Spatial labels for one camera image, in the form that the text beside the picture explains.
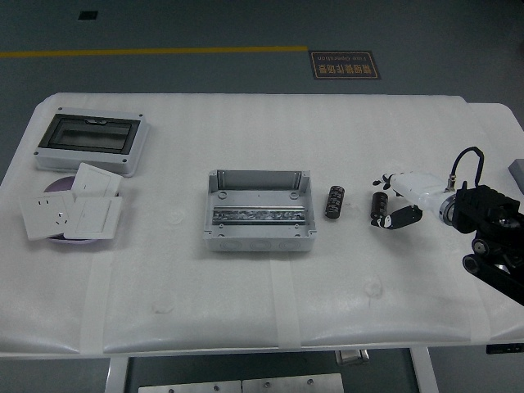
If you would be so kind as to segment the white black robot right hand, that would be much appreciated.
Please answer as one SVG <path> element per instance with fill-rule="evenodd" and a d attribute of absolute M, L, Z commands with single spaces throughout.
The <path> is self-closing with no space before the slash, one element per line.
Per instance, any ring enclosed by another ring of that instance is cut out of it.
<path fill-rule="evenodd" d="M 418 222 L 424 211 L 432 212 L 446 225 L 452 224 L 455 194 L 447 192 L 444 182 L 436 176 L 420 172 L 385 174 L 382 180 L 373 181 L 373 186 L 380 184 L 384 191 L 392 189 L 409 204 L 388 213 L 388 195 L 375 192 L 370 211 L 371 225 L 389 230 L 403 228 Z"/>

